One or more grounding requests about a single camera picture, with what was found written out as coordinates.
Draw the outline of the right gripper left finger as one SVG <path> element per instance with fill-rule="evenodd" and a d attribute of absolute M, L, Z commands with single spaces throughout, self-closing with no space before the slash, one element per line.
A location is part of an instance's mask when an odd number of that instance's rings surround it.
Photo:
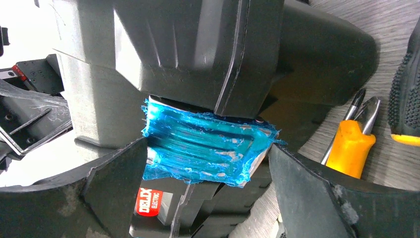
<path fill-rule="evenodd" d="M 139 138 L 29 186 L 0 190 L 3 238 L 127 238 L 147 160 Z"/>

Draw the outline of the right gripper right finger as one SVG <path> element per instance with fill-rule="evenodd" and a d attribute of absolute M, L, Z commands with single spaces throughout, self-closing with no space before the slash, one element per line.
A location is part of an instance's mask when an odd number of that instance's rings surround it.
<path fill-rule="evenodd" d="M 279 144 L 268 157 L 287 237 L 419 237 L 419 192 L 353 178 Z"/>

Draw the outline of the black plastic toolbox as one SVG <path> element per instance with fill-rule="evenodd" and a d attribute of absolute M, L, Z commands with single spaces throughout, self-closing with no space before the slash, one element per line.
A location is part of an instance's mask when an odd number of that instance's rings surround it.
<path fill-rule="evenodd" d="M 374 74 L 353 24 L 296 0 L 37 0 L 54 53 L 0 71 L 0 167 L 74 132 L 86 164 L 139 138 L 129 238 L 227 238 Z"/>

